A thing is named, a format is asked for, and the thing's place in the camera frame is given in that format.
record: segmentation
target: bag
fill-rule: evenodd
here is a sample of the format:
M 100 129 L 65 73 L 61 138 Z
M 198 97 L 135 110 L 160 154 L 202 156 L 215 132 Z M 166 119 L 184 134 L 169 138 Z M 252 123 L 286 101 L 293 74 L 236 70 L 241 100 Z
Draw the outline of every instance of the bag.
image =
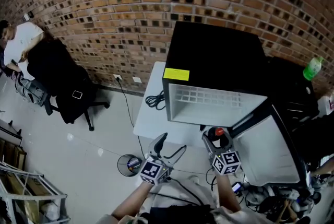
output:
M 16 92 L 20 93 L 28 102 L 43 106 L 46 99 L 46 93 L 36 87 L 31 81 L 23 78 L 21 74 L 16 77 L 15 88 Z

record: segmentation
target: white shirt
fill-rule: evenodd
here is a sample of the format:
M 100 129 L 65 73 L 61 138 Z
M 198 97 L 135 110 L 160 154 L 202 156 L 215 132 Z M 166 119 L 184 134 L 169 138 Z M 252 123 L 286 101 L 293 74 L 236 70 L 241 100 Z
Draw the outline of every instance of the white shirt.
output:
M 43 33 L 43 30 L 37 25 L 31 22 L 25 22 L 16 27 L 16 33 L 13 40 L 8 40 L 4 52 L 4 64 L 8 65 L 13 60 L 17 63 L 17 66 L 21 69 L 23 77 L 28 80 L 34 80 L 35 78 L 28 73 L 28 60 L 19 63 L 21 59 L 21 53 L 30 44 L 31 40 Z

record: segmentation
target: tile floor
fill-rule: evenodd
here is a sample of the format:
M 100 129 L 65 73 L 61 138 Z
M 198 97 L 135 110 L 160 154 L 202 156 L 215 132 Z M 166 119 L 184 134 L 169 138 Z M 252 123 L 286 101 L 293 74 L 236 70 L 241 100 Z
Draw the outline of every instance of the tile floor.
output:
M 27 169 L 43 173 L 59 190 L 68 194 L 67 214 L 71 223 L 95 223 L 109 214 L 138 184 L 137 178 L 126 178 L 117 170 L 117 160 L 123 154 L 141 156 L 138 139 L 132 133 L 125 99 L 122 93 L 102 91 L 110 108 L 95 108 L 91 118 L 95 131 L 90 132 L 84 116 L 74 124 L 65 124 L 59 113 L 47 116 L 45 109 L 25 102 L 15 93 L 14 83 L 0 77 L 0 119 L 22 128 L 23 147 L 28 153 Z M 141 97 L 127 95 L 130 112 L 136 119 Z M 150 139 L 141 138 L 144 152 Z M 163 151 L 174 152 L 179 145 L 165 143 Z M 205 149 L 189 147 L 173 171 L 175 178 L 191 174 L 205 182 L 209 169 Z M 333 190 L 325 191 L 322 205 L 312 212 L 313 223 L 321 223 Z

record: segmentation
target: wall socket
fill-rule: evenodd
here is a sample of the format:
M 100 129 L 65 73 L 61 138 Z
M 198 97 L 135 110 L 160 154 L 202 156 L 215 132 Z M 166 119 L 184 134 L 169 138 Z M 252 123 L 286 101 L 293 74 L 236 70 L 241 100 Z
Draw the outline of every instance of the wall socket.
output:
M 136 83 L 142 83 L 140 77 L 133 76 L 132 78 L 133 78 L 134 82 L 136 82 Z
M 120 80 L 123 80 L 122 77 L 120 75 L 114 74 L 114 77 L 117 79 L 119 78 Z

